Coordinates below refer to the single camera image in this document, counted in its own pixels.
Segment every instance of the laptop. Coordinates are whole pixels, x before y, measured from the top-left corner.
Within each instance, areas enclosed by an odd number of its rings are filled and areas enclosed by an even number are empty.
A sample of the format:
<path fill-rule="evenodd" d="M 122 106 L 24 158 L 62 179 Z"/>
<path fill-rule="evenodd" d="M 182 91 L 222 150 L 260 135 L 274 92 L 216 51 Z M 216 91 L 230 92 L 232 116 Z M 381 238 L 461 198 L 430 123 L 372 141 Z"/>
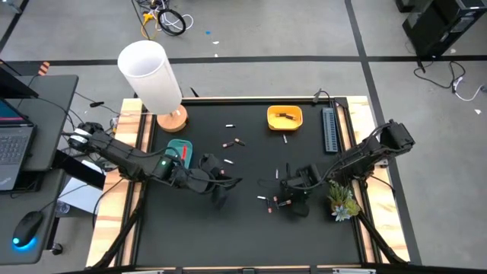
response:
<path fill-rule="evenodd" d="M 0 99 L 0 191 L 14 189 L 35 130 L 27 117 Z"/>

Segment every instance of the laptop keyboard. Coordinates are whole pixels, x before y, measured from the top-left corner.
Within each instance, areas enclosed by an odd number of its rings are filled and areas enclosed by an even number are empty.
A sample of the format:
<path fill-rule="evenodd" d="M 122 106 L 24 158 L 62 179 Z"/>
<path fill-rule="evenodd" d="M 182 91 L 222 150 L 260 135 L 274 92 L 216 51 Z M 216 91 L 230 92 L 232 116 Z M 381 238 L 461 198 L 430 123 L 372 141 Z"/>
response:
<path fill-rule="evenodd" d="M 29 136 L 0 135 L 0 164 L 20 164 Z"/>

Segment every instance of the blue light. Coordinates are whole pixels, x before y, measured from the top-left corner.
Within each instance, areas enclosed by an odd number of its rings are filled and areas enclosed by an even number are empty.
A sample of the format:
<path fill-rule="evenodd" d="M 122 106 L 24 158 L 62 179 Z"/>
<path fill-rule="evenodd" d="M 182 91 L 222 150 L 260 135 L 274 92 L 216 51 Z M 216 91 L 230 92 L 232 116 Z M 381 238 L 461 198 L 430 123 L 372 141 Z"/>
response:
<path fill-rule="evenodd" d="M 34 237 L 34 238 L 32 238 L 32 240 L 30 240 L 30 242 L 28 244 L 24 245 L 23 247 L 18 247 L 16 245 L 13 245 L 13 246 L 14 246 L 14 250 L 16 250 L 16 251 L 29 252 L 36 247 L 36 244 L 37 244 L 37 238 Z"/>

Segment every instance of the computer mouse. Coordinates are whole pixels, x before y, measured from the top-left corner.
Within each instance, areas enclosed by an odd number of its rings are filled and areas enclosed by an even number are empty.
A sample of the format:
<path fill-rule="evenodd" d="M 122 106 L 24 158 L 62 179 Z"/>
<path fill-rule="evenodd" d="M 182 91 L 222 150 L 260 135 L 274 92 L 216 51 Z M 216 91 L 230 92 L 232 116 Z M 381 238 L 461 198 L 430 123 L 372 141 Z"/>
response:
<path fill-rule="evenodd" d="M 43 217 L 42 212 L 35 211 L 27 213 L 21 219 L 15 228 L 14 237 L 12 238 L 16 247 L 23 247 L 30 243 L 36 235 L 37 229 L 39 229 L 39 226 L 43 221 Z"/>

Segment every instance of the wooden lamp base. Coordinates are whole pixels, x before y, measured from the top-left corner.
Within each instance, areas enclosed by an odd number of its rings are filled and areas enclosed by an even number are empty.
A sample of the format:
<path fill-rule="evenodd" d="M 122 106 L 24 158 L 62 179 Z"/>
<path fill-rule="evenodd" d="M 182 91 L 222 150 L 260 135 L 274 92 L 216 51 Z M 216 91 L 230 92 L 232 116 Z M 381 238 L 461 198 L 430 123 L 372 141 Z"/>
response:
<path fill-rule="evenodd" d="M 186 109 L 181 105 L 171 114 L 158 115 L 159 126 L 161 126 L 161 128 L 167 132 L 180 131 L 186 125 L 187 120 L 188 113 L 186 112 Z"/>

